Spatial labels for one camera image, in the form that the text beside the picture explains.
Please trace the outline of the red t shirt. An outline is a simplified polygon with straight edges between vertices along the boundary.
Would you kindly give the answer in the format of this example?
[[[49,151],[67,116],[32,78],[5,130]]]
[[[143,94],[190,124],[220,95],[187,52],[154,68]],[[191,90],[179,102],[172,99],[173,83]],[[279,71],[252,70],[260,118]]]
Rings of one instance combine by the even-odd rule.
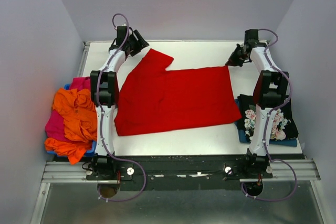
[[[119,93],[115,128],[131,136],[231,124],[241,119],[227,66],[168,70],[173,57],[150,49]]]

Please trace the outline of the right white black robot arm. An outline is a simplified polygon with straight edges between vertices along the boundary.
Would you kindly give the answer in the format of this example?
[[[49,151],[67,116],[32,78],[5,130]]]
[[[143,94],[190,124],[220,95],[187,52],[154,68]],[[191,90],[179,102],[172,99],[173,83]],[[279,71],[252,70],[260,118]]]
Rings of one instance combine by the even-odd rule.
[[[256,66],[259,77],[256,82],[253,100],[256,105],[256,123],[253,139],[242,159],[241,171],[249,178],[265,171],[271,158],[268,146],[271,136],[272,124],[277,110],[285,106],[291,99],[286,98],[287,88],[291,87],[289,75],[278,68],[273,61],[267,44],[259,40],[259,32],[269,29],[249,29],[245,31],[244,43],[237,44],[226,66],[242,67],[244,63],[252,62]]]

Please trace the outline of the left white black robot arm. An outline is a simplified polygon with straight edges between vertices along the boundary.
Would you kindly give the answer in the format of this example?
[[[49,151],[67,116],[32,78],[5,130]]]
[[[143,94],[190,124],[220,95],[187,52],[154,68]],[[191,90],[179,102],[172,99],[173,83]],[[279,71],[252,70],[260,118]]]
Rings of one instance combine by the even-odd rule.
[[[114,179],[122,171],[139,166],[135,161],[114,155],[112,125],[119,100],[117,73],[129,56],[140,53],[149,44],[137,30],[127,25],[116,27],[117,36],[108,49],[108,58],[99,70],[90,73],[91,100],[97,113],[97,143],[91,167],[96,178]]]

